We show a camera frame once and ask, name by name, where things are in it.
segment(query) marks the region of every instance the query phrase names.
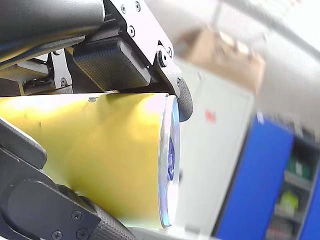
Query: white panel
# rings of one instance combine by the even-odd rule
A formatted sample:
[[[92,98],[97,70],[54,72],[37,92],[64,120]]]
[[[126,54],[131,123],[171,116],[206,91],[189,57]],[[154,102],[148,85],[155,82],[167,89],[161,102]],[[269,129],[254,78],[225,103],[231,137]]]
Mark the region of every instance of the white panel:
[[[253,96],[229,81],[201,72],[203,82],[193,116],[181,133],[183,179],[176,225],[210,235],[238,159]]]

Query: can lid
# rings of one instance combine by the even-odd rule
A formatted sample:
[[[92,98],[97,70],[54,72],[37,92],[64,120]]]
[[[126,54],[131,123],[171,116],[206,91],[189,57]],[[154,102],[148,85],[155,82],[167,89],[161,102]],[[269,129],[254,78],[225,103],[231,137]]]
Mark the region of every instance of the can lid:
[[[166,98],[159,148],[159,212],[163,227],[173,224],[178,204],[180,130],[175,96]]]

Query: yellow can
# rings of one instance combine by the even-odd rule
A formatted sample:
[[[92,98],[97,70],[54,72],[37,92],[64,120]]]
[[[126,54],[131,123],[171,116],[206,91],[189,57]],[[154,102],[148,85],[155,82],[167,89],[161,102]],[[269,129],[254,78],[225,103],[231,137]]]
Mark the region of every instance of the yellow can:
[[[178,201],[175,96],[61,94],[0,98],[0,117],[47,151],[45,173],[129,227],[173,223]]]

